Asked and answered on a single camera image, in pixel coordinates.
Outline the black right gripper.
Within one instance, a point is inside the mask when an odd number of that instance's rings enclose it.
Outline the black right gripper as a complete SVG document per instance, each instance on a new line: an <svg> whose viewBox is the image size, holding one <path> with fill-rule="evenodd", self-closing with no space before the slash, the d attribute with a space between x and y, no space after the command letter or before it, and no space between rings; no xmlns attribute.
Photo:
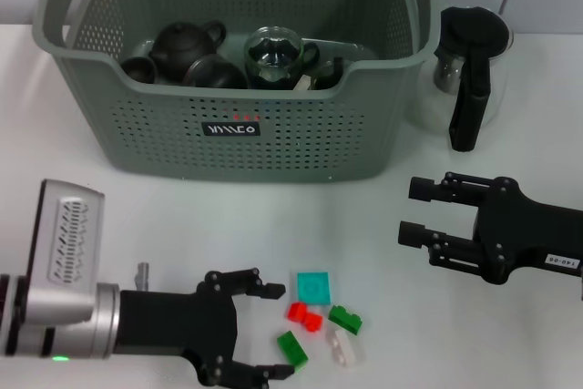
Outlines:
<svg viewBox="0 0 583 389"><path fill-rule="evenodd" d="M398 243L427 248L429 264L502 285L520 268L579 277L582 273L582 212L536 202L516 180L485 179L448 171L438 182L411 178L409 198L478 205L474 237L479 243L402 221Z"/></svg>

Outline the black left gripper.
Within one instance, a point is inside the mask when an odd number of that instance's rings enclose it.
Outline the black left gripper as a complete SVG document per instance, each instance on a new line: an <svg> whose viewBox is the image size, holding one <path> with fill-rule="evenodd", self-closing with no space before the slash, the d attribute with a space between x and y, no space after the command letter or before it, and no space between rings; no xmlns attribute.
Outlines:
<svg viewBox="0 0 583 389"><path fill-rule="evenodd" d="M264 282L260 271L209 272L194 293L120 293L116 354L168 355L190 362L207 386L262 389L295 373L289 364L234 363L237 313L232 295L279 300L281 283Z"/></svg>

